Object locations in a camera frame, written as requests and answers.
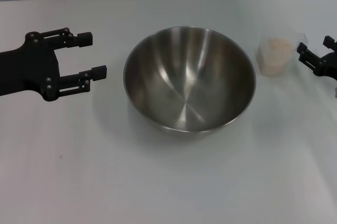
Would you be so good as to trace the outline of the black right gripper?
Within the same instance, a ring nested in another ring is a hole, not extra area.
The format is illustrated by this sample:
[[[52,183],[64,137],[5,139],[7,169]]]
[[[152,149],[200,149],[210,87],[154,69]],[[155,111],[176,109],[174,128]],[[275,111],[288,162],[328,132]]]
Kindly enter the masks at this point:
[[[326,48],[337,48],[336,41],[330,36],[325,36],[323,45]],[[316,76],[337,79],[336,52],[328,53],[320,58],[308,50],[303,42],[299,43],[296,52],[299,54],[299,61],[311,69]]]

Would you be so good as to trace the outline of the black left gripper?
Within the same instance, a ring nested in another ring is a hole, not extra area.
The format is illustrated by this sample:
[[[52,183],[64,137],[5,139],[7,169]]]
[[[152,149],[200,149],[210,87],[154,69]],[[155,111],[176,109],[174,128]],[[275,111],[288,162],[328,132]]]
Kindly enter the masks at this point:
[[[89,92],[91,81],[106,78],[106,65],[60,77],[54,50],[92,45],[91,32],[75,36],[68,27],[26,34],[21,47],[1,52],[1,95],[31,90],[45,101],[55,101],[58,99],[58,80],[60,96]]]

